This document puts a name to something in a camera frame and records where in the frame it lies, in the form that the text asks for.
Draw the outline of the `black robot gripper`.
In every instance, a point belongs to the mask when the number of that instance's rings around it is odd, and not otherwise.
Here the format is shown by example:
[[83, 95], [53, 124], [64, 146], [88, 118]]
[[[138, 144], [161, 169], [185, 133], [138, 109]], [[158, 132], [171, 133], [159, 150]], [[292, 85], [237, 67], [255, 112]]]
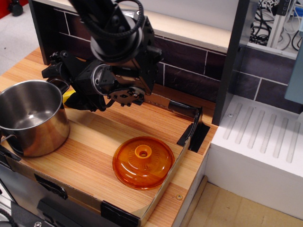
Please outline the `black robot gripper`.
[[77, 110], [105, 111], [114, 102], [105, 102], [105, 97], [118, 87], [111, 66], [99, 60], [82, 61], [67, 51], [50, 56], [51, 65], [42, 71], [42, 77], [50, 82], [59, 79], [71, 86], [75, 93], [65, 106]]

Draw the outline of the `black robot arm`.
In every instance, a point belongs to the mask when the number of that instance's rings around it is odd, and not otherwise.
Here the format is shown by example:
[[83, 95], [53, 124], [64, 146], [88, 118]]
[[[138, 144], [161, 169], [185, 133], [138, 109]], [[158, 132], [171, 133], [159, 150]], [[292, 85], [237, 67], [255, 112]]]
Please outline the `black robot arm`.
[[95, 59], [81, 61], [67, 51], [51, 55], [42, 75], [74, 93], [67, 107], [105, 111], [113, 103], [140, 105], [152, 93], [162, 52], [154, 46], [154, 30], [138, 3], [134, 16], [125, 15], [118, 1], [73, 0], [73, 7], [91, 36]]

